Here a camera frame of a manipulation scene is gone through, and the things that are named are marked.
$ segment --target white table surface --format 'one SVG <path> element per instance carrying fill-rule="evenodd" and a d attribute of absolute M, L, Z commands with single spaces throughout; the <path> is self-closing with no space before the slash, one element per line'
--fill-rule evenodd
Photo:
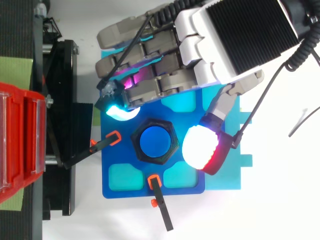
<path fill-rule="evenodd" d="M 165 2 L 52 0 L 50 15 L 63 38 L 80 47 L 78 102 L 98 99 L 98 32 Z M 252 110 L 283 60 L 268 64 L 264 82 L 241 97 L 243 111 Z M 241 153 L 253 155 L 253 167 L 242 168 L 241 190 L 165 196 L 173 231 L 166 232 L 159 209 L 151 207 L 152 197 L 103 197 L 97 153 L 76 166 L 74 213 L 62 217 L 61 211 L 52 211 L 51 220 L 43 222 L 43 239 L 319 240 L 320 112 L 288 138 L 304 110 L 308 115 L 320 106 L 319 90 L 320 68 L 312 57 L 295 73 L 283 70 L 243 136 Z M 93 127 L 92 135 L 98 140 L 100 128 Z"/>

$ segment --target blue circular button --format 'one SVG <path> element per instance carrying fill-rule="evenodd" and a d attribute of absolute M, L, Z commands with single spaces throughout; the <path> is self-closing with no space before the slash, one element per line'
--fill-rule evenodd
<path fill-rule="evenodd" d="M 144 130 L 140 138 L 140 147 L 145 155 L 158 158 L 165 155 L 171 145 L 169 133 L 160 126 L 151 126 Z"/>

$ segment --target black hexagonal ring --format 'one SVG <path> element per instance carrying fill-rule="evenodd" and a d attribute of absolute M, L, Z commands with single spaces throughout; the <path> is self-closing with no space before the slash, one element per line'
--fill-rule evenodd
<path fill-rule="evenodd" d="M 140 145 L 140 139 L 145 130 L 151 127 L 160 127 L 167 131 L 171 138 L 171 144 L 169 150 L 162 156 L 159 157 L 150 157 L 144 153 Z M 160 120 L 160 119 L 152 119 L 148 118 L 144 121 L 131 135 L 131 141 L 135 149 L 135 153 L 137 158 L 140 161 L 163 165 L 165 164 L 169 158 L 177 151 L 179 148 L 178 137 L 174 128 L 174 125 L 170 121 Z"/>

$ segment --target metal rod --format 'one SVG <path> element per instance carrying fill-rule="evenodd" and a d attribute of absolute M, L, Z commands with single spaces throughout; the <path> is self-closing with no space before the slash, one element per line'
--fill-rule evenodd
<path fill-rule="evenodd" d="M 42 53 L 43 54 L 50 54 L 52 46 L 53 46 L 52 44 L 43 44 L 42 45 Z"/>
<path fill-rule="evenodd" d="M 45 156 L 45 165 L 58 165 L 56 156 L 54 155 Z"/>

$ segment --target black coiled cable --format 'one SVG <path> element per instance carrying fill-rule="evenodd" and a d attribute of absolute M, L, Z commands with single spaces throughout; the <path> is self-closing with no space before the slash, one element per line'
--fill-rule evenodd
<path fill-rule="evenodd" d="M 310 32 L 304 38 L 295 53 L 285 62 L 285 68 L 290 71 L 296 71 L 310 56 L 314 48 L 320 42 L 320 0 L 308 0 L 314 15 L 318 22 L 310 27 Z"/>
<path fill-rule="evenodd" d="M 154 14 L 155 26 L 160 28 L 163 25 L 175 21 L 182 10 L 193 8 L 204 1 L 205 0 L 175 0 Z"/>

